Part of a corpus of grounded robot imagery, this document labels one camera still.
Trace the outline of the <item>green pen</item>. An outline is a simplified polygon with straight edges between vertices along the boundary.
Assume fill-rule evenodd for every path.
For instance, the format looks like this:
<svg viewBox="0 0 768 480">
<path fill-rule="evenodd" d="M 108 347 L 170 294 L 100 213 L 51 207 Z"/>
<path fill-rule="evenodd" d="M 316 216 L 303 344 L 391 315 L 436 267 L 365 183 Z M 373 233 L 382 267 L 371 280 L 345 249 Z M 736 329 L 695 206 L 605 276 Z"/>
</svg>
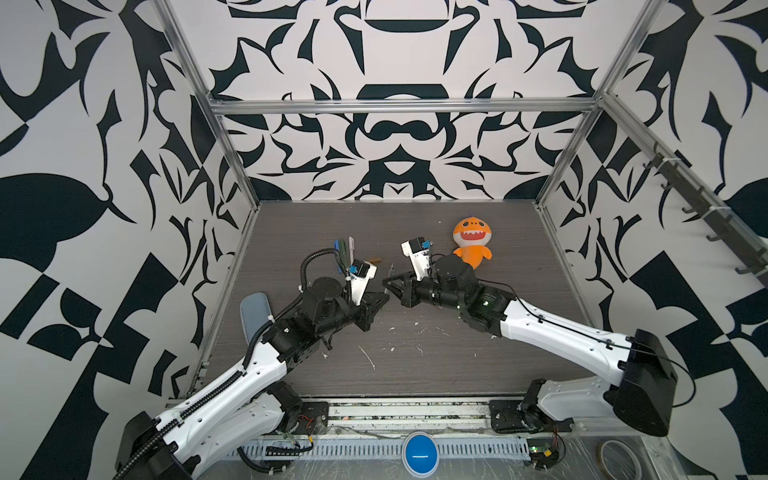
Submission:
<svg viewBox="0 0 768 480">
<path fill-rule="evenodd" d="M 348 242 L 344 238 L 341 238 L 339 240 L 339 251 L 342 258 L 342 263 L 344 265 L 344 270 L 347 270 L 350 265 L 350 254 L 349 254 Z"/>
</svg>

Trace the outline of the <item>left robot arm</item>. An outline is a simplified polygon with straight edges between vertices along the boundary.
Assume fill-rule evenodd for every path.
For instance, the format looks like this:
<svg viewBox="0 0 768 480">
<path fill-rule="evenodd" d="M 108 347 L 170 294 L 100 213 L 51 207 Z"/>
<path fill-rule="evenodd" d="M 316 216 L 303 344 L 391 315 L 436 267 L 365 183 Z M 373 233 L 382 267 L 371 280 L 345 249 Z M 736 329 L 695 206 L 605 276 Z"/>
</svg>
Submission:
<svg viewBox="0 0 768 480">
<path fill-rule="evenodd" d="M 369 330 L 388 294 L 321 277 L 252 335 L 244 357 L 192 397 L 125 426 L 117 479 L 197 479 L 248 441 L 288 433 L 302 400 L 284 378 L 348 325 Z"/>
</svg>

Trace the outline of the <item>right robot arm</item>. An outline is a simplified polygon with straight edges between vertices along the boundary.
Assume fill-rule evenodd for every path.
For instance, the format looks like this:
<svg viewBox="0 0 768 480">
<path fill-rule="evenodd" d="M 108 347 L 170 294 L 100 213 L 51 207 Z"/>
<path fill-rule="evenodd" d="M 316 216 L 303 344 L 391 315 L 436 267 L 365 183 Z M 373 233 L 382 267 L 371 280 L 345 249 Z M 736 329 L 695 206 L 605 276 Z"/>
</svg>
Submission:
<svg viewBox="0 0 768 480">
<path fill-rule="evenodd" d="M 535 346 L 590 372 L 588 378 L 531 385 L 524 413 L 552 421 L 612 415 L 650 436 L 669 433 L 679 376 L 688 370 L 651 332 L 621 334 L 553 314 L 506 283 L 477 278 L 454 255 L 432 265 L 417 261 L 413 271 L 383 285 L 407 308 L 442 307 L 476 331 Z"/>
</svg>

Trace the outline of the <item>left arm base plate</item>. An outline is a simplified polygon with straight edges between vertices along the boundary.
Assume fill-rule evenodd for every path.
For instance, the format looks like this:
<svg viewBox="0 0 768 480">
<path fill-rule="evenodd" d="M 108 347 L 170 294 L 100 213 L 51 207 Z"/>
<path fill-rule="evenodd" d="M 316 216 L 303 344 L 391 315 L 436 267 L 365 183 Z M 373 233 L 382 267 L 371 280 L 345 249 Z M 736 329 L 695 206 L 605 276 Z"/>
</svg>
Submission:
<svg viewBox="0 0 768 480">
<path fill-rule="evenodd" d="M 320 434 L 326 430 L 328 418 L 328 402 L 304 402 L 287 414 L 284 419 L 284 431 L 293 435 Z"/>
</svg>

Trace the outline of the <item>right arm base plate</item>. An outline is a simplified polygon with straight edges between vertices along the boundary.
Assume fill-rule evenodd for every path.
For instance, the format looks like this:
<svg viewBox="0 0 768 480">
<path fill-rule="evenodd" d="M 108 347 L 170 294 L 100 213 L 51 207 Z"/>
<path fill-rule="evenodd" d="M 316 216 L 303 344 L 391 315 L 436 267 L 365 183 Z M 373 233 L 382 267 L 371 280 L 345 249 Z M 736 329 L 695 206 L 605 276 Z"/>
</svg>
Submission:
<svg viewBox="0 0 768 480">
<path fill-rule="evenodd" d="M 553 420 L 523 400 L 491 400 L 488 406 L 491 429 L 497 434 L 569 433 L 574 425 L 572 419 Z"/>
</svg>

